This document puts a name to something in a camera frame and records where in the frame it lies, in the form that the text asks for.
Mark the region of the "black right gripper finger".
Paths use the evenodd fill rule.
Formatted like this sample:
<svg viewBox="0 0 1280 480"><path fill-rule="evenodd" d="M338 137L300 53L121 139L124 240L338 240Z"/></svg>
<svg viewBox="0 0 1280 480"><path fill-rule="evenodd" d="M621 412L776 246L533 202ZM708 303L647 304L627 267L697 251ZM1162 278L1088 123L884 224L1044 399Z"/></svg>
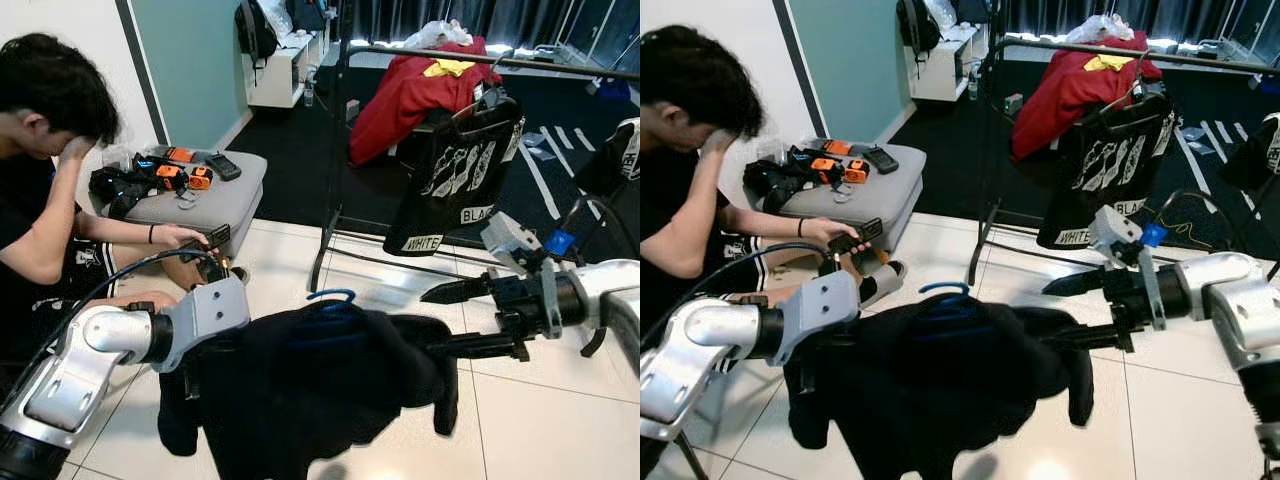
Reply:
<svg viewBox="0 0 1280 480"><path fill-rule="evenodd" d="M1117 326L1114 324L1084 326L1069 325L1062 328L1046 328L1039 333L1039 339L1051 349L1056 351L1089 351L1115 348L1133 353L1135 351L1132 334L1139 332L1132 326Z"/></svg>
<svg viewBox="0 0 1280 480"><path fill-rule="evenodd" d="M420 301L433 305L457 305L492 293L492 279L488 274L444 282L429 288Z"/></svg>
<svg viewBox="0 0 1280 480"><path fill-rule="evenodd" d="M1066 276L1060 276L1046 284L1041 289L1041 293L1056 297L1085 294L1092 291L1101 289L1107 274L1108 271L1105 269L1096 269L1092 271L1079 271Z"/></svg>
<svg viewBox="0 0 1280 480"><path fill-rule="evenodd" d="M468 332L451 335L448 339L431 343L430 353L454 358L511 357L520 362L530 360L525 339L509 333L480 334Z"/></svg>

